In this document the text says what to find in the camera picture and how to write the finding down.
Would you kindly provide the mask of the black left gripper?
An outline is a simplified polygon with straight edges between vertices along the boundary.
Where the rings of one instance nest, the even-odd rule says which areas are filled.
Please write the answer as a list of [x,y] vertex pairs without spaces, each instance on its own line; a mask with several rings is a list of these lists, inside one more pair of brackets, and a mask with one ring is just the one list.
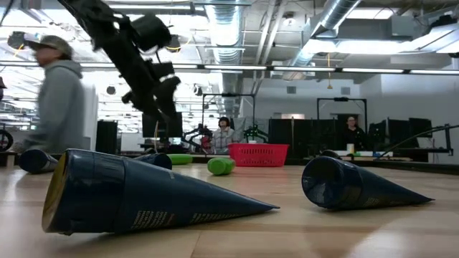
[[122,96],[123,103],[132,102],[135,109],[152,118],[160,118],[162,112],[168,118],[176,119],[174,93],[181,80],[174,74],[171,62],[154,64],[146,60],[142,63],[133,63],[130,68],[121,72],[120,76],[131,88]]

